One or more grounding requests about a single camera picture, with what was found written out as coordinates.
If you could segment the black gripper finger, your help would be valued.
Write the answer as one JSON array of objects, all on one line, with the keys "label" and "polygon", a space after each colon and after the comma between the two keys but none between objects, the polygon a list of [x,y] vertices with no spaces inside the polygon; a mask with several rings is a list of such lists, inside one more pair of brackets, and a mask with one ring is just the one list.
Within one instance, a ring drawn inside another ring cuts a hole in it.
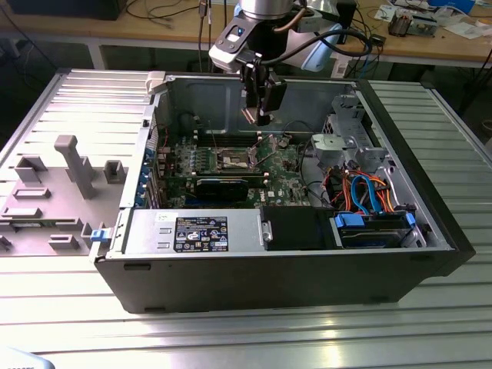
[{"label": "black gripper finger", "polygon": [[243,64],[240,69],[240,79],[245,93],[244,109],[257,109],[265,111],[264,107],[264,83],[266,80],[265,69],[260,61]]},{"label": "black gripper finger", "polygon": [[257,103],[257,125],[266,126],[271,123],[271,114],[280,109],[287,83],[283,78],[276,75],[274,71],[266,71],[265,76],[261,79],[262,83],[258,85],[258,103]]}]

